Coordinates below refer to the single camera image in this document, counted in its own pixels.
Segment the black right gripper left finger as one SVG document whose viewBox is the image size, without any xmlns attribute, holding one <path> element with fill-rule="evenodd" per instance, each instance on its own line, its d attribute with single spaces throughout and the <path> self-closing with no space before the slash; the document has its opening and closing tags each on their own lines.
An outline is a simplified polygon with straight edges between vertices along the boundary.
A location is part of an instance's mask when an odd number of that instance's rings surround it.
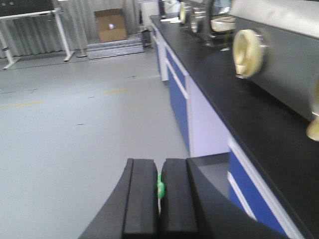
<svg viewBox="0 0 319 239">
<path fill-rule="evenodd" d="M 158 238 L 157 178 L 153 160 L 129 158 L 114 190 L 80 238 Z"/>
</svg>

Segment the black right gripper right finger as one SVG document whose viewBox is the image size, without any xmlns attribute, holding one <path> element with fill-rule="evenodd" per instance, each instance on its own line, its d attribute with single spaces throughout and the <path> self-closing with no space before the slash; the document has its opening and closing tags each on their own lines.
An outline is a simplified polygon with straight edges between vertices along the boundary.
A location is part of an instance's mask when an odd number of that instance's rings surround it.
<svg viewBox="0 0 319 239">
<path fill-rule="evenodd" d="M 166 159 L 161 178 L 162 239 L 283 239 L 224 197 L 192 159 Z"/>
</svg>

